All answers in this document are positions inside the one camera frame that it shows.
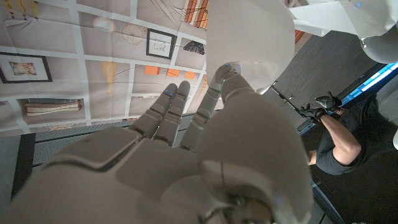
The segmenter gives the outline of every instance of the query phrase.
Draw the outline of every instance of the black object on shelf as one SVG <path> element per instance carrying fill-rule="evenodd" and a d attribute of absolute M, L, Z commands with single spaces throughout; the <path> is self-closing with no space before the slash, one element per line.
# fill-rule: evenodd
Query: black object on shelf
<path fill-rule="evenodd" d="M 203 47 L 203 44 L 191 41 L 189 42 L 185 47 L 184 50 L 190 51 L 190 52 L 195 52 L 201 55 L 205 54 L 205 48 Z"/>

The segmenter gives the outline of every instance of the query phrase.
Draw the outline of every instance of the picture frame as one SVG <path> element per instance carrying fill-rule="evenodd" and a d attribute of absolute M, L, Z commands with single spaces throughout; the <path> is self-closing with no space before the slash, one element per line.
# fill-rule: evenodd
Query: picture frame
<path fill-rule="evenodd" d="M 148 29 L 147 55 L 171 59 L 177 37 L 162 31 Z"/>
<path fill-rule="evenodd" d="M 3 83 L 52 82 L 45 56 L 0 52 Z"/>

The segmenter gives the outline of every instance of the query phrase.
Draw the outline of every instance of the black t-shirt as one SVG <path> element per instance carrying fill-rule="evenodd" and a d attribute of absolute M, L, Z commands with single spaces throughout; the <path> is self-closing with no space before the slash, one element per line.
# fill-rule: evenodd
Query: black t-shirt
<path fill-rule="evenodd" d="M 352 172 L 359 165 L 390 151 L 396 151 L 392 139 L 397 128 L 387 122 L 377 112 L 375 95 L 357 103 L 348 110 L 339 120 L 356 138 L 361 145 L 361 152 L 348 166 L 343 166 L 333 157 L 335 147 L 330 133 L 326 130 L 317 149 L 317 166 L 331 175 L 340 175 Z"/>

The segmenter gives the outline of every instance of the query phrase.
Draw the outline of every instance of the metal stand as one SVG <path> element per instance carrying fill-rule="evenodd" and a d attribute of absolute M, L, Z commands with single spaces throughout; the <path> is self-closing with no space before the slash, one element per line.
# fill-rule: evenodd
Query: metal stand
<path fill-rule="evenodd" d="M 270 88 L 271 90 L 273 90 L 274 92 L 276 92 L 276 94 L 278 94 L 278 96 L 279 96 L 282 100 L 284 100 L 285 103 L 287 103 L 289 106 L 291 106 L 301 117 L 307 118 L 307 116 L 305 116 L 304 114 L 302 114 L 302 113 L 300 112 L 300 110 L 290 102 L 290 100 L 293 98 L 293 96 L 291 96 L 289 99 L 287 99 L 283 94 L 281 94 L 277 89 L 275 89 L 274 85 L 275 85 L 276 83 L 277 83 L 277 81 L 275 81 L 275 82 L 271 85 L 271 87 L 269 87 L 269 88 Z"/>

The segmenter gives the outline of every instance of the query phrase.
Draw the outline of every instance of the person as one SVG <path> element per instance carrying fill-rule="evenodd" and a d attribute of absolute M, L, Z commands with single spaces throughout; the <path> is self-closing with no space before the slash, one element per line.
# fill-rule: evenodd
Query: person
<path fill-rule="evenodd" d="M 326 127 L 318 149 L 307 152 L 309 165 L 316 164 L 328 174 L 341 175 L 380 154 L 396 151 L 392 139 L 397 126 L 379 113 L 376 95 L 367 97 L 350 110 L 340 108 L 341 101 L 330 92 L 329 96 L 315 100 L 321 108 L 311 108 L 308 104 L 300 110 Z M 340 118 L 332 118 L 327 111 Z"/>

